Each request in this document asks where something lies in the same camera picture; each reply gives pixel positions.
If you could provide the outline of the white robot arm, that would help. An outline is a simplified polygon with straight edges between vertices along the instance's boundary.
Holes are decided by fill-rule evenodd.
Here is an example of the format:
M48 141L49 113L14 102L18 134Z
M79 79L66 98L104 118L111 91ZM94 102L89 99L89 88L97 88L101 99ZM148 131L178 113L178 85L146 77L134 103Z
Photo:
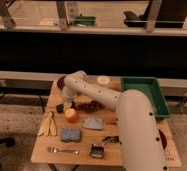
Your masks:
M119 92L86 78L84 71L66 75L63 96L74 99L80 92L115 112L125 171L169 171L149 98L136 89Z

